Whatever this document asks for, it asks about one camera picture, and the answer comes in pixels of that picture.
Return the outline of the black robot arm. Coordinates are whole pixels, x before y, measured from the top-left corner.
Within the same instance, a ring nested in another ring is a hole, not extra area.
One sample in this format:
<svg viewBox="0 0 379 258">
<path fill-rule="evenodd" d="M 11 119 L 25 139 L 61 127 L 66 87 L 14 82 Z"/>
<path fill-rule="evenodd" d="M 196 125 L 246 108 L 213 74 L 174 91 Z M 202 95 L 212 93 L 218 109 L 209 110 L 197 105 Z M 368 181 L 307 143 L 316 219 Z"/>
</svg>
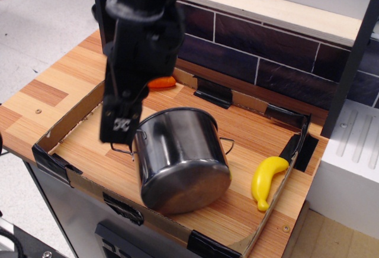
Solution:
<svg viewBox="0 0 379 258">
<path fill-rule="evenodd" d="M 148 83 L 171 76 L 185 37 L 177 0 L 107 0 L 115 33 L 107 57 L 99 138 L 130 146 Z"/>
</svg>

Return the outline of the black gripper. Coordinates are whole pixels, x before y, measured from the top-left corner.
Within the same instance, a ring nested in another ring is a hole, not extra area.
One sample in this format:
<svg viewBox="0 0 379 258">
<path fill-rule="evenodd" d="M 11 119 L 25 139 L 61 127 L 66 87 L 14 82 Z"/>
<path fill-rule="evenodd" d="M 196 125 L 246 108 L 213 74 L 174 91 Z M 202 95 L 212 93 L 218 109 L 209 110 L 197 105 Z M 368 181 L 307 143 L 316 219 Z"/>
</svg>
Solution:
<svg viewBox="0 0 379 258">
<path fill-rule="evenodd" d="M 142 11 L 108 0 L 106 11 L 116 25 L 107 59 L 99 138 L 103 143 L 131 146 L 148 96 L 147 83 L 174 70 L 184 41 L 185 17 L 176 2 Z"/>
</svg>

